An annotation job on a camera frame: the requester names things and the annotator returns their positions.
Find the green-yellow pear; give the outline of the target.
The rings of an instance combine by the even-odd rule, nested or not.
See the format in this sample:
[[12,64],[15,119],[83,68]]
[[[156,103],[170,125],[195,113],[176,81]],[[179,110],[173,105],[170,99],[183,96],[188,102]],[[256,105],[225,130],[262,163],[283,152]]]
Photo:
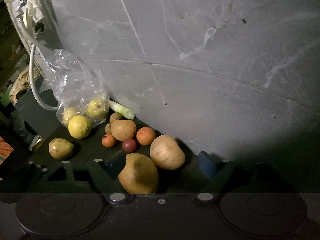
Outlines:
[[74,145],[63,138],[54,138],[49,143],[49,153],[54,159],[63,159],[73,151]]

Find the yellow lemon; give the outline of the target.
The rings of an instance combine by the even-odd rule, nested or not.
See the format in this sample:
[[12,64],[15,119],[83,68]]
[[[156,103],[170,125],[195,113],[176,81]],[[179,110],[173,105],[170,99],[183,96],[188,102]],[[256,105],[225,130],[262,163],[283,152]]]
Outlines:
[[84,139],[91,131],[91,122],[82,115],[76,115],[71,118],[68,124],[68,131],[75,139]]

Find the dark red plum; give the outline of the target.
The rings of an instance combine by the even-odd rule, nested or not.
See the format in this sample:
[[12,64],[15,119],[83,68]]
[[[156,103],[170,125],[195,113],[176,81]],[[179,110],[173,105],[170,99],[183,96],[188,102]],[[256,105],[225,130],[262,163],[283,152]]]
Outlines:
[[127,153],[132,153],[137,147],[137,143],[135,139],[129,138],[122,142],[122,149]]

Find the large tan pear front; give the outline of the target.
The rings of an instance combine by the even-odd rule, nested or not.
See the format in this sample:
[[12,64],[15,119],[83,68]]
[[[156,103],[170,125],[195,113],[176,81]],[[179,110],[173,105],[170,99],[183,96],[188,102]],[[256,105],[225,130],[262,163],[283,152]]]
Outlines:
[[122,187],[129,194],[154,194],[158,184],[157,167],[146,155],[126,155],[125,167],[118,175]]

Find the brown round pear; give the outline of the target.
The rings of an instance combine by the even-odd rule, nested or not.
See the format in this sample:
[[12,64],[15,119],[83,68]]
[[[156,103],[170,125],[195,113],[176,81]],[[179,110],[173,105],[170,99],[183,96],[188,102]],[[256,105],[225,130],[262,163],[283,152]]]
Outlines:
[[133,138],[136,130],[137,126],[132,120],[115,120],[111,124],[111,133],[119,141]]

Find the small brown kiwi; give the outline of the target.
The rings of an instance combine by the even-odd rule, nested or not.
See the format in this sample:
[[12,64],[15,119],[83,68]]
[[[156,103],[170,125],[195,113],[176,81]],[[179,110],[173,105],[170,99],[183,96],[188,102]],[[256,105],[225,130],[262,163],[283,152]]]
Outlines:
[[109,118],[109,122],[112,124],[114,121],[116,120],[121,120],[122,119],[122,114],[121,113],[118,113],[118,112],[114,112],[110,118]]
[[105,126],[105,133],[107,134],[107,133],[111,133],[111,124],[107,124],[106,126]]

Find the dark grey box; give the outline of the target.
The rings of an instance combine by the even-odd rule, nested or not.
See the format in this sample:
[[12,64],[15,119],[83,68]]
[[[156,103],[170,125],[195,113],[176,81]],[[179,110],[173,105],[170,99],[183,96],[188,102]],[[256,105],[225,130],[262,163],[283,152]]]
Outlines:
[[60,126],[56,111],[42,108],[30,88],[18,99],[15,108],[22,119],[43,139],[47,139]]

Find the yellow apple in bag left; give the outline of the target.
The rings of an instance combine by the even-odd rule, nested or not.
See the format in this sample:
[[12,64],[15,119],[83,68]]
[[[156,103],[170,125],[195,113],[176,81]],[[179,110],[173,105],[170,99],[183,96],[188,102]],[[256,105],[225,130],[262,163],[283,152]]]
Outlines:
[[75,117],[78,114],[78,111],[75,107],[67,107],[63,110],[62,113],[62,124],[66,128],[71,120],[71,118]]

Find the yellow apple in bag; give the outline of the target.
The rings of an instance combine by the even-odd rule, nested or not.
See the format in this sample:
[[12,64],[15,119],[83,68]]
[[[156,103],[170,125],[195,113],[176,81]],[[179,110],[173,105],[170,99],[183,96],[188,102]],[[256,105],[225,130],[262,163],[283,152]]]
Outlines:
[[75,117],[78,114],[78,111],[75,107],[67,107],[63,110],[62,113],[62,124],[66,128],[71,120],[71,118]]
[[108,113],[108,105],[103,99],[93,99],[86,107],[86,115],[93,120],[101,120]]

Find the yellow apple in bag right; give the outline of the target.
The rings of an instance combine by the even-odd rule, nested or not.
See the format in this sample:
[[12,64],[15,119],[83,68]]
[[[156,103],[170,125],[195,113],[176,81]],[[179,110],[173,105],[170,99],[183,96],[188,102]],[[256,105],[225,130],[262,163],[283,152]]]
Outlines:
[[101,120],[108,113],[108,105],[103,99],[93,99],[86,107],[86,115],[93,120]]

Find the clear plastic bag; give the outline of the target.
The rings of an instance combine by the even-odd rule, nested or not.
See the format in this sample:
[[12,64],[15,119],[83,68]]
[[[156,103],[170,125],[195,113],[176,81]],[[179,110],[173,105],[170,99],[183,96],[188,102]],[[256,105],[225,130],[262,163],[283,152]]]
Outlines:
[[42,68],[44,81],[40,92],[51,90],[57,101],[56,117],[62,124],[62,113],[67,107],[75,107],[78,115],[85,116],[93,127],[106,121],[93,120],[86,115],[87,104],[93,99],[103,99],[108,105],[109,89],[99,72],[85,64],[65,49],[54,50]]

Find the beige crumpled cloth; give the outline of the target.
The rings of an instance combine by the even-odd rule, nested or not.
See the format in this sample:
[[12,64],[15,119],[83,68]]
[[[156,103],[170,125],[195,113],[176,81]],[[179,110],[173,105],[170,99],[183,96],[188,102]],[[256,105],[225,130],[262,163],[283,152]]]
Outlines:
[[30,87],[29,66],[27,66],[25,70],[18,75],[17,80],[9,92],[10,102],[16,105],[18,100],[25,95]]

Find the green leek stalk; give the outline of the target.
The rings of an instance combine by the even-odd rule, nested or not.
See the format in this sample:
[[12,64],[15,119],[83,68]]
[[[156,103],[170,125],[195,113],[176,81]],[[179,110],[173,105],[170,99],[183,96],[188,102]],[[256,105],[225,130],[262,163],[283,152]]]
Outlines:
[[108,101],[110,109],[112,109],[114,112],[120,113],[122,116],[129,120],[133,120],[135,118],[135,114],[130,109],[112,101]]

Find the white power strip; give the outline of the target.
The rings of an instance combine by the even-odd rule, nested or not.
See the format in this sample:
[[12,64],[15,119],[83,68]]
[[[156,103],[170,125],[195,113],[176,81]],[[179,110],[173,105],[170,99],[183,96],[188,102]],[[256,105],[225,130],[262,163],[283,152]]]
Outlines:
[[62,47],[51,0],[5,0],[5,5],[26,50],[36,46],[37,61],[46,61]]

